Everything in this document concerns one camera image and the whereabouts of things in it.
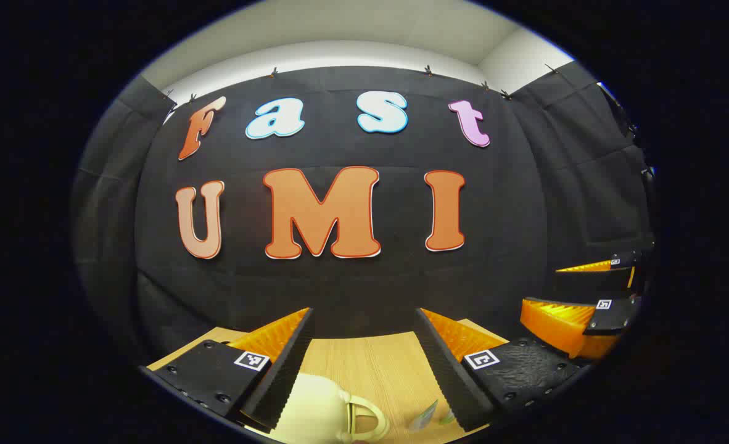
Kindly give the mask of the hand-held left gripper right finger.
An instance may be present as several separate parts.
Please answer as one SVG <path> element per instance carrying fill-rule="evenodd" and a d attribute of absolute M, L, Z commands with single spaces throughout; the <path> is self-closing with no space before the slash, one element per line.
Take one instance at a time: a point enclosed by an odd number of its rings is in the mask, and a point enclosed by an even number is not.
<path fill-rule="evenodd" d="M 415 315 L 433 376 L 466 432 L 536 413 L 590 370 L 536 340 L 498 339 L 421 307 Z"/>

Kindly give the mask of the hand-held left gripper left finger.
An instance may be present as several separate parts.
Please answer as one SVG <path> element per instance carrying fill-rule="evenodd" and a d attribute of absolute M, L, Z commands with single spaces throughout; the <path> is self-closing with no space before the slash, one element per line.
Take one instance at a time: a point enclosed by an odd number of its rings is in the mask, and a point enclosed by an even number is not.
<path fill-rule="evenodd" d="M 213 417 L 271 432 L 293 390 L 315 326 L 314 310 L 305 307 L 228 343 L 203 339 L 156 370 L 140 370 Z"/>

